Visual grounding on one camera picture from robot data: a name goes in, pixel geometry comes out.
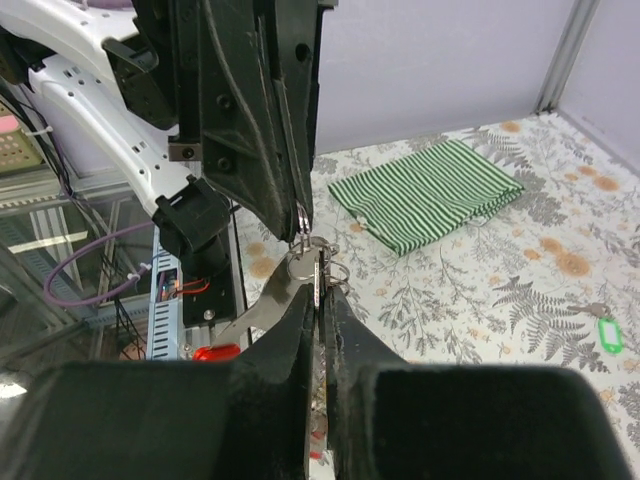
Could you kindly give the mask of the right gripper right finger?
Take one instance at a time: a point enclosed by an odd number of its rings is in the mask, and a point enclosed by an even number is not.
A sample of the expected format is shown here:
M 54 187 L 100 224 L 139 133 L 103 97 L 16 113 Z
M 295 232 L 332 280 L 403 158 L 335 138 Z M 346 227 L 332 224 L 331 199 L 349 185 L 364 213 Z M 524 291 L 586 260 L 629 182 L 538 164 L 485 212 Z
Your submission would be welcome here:
M 561 367 L 402 359 L 337 287 L 322 307 L 340 479 L 628 479 L 587 380 Z

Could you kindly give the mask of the grey red key ring holder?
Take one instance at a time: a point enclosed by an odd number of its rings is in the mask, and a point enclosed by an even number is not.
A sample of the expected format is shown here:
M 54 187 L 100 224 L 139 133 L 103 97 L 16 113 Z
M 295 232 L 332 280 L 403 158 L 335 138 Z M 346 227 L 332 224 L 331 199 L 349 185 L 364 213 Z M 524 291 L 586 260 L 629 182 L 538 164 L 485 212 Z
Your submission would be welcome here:
M 307 479 L 313 455 L 328 435 L 325 327 L 331 273 L 338 247 L 311 233 L 303 206 L 294 216 L 296 239 L 260 296 L 217 334 L 212 351 L 229 350 L 242 334 L 262 336 L 234 358 L 214 362 L 226 376 L 216 479 Z

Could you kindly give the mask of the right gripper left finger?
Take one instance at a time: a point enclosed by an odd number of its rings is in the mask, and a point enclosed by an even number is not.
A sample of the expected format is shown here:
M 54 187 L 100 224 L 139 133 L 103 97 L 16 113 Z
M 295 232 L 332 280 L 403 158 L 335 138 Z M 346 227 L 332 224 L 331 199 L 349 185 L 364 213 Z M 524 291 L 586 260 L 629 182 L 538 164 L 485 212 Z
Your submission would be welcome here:
M 304 479 L 313 290 L 232 360 L 69 363 L 1 440 L 5 479 Z

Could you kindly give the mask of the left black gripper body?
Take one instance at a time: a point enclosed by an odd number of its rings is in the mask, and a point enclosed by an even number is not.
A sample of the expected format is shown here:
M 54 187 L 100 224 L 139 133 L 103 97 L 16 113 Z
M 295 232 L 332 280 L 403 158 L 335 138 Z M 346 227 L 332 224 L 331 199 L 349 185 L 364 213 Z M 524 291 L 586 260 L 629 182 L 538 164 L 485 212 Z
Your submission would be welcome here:
M 169 141 L 172 160 L 203 160 L 199 126 L 199 4 L 202 1 L 137 1 L 134 23 L 143 49 L 135 57 L 133 77 L 144 81 L 134 90 L 140 100 L 133 111 L 154 126 L 176 126 Z M 320 7 L 320 45 L 325 13 L 332 1 L 316 1 Z

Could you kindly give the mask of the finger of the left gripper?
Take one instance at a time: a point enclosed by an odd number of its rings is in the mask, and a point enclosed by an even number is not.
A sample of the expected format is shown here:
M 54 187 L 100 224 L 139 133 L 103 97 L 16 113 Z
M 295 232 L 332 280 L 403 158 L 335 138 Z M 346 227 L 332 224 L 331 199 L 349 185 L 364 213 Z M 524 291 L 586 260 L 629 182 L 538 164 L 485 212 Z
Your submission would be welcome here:
M 316 1 L 256 1 L 254 8 L 293 184 L 293 210 L 302 210 L 312 225 L 320 7 Z
M 293 184 L 260 39 L 256 1 L 199 4 L 199 126 L 203 173 L 279 240 L 299 232 Z

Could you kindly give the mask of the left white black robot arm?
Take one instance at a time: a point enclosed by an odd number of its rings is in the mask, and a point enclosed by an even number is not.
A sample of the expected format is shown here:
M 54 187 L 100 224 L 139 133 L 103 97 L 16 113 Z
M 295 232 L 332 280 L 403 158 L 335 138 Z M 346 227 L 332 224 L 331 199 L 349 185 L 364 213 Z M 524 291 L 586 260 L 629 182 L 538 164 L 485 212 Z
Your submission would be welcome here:
M 5 1 L 1 75 L 122 172 L 196 277 L 223 270 L 229 206 L 278 239 L 313 224 L 331 1 Z

